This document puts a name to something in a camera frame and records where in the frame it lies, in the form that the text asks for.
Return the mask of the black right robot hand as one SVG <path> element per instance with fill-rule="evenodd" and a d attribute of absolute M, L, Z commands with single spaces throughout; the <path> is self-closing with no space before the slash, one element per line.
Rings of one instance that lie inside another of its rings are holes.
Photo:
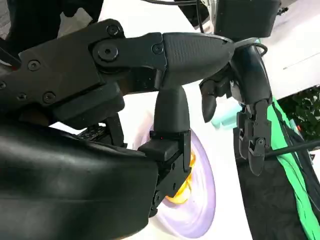
<path fill-rule="evenodd" d="M 234 51 L 205 33 L 127 38 L 106 19 L 21 52 L 0 79 L 1 239 L 142 230 L 192 170 L 183 85 L 217 73 Z"/>

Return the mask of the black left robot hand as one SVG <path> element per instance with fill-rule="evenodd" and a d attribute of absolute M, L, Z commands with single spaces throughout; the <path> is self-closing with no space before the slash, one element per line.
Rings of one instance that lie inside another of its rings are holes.
<path fill-rule="evenodd" d="M 233 97 L 241 106 L 236 114 L 238 150 L 247 159 L 251 172 L 259 176 L 266 153 L 271 147 L 272 123 L 268 108 L 272 104 L 272 90 L 262 59 L 267 47 L 251 43 L 237 48 L 225 67 L 199 84 L 202 97 L 202 116 L 206 123 L 215 114 L 217 98 Z"/>

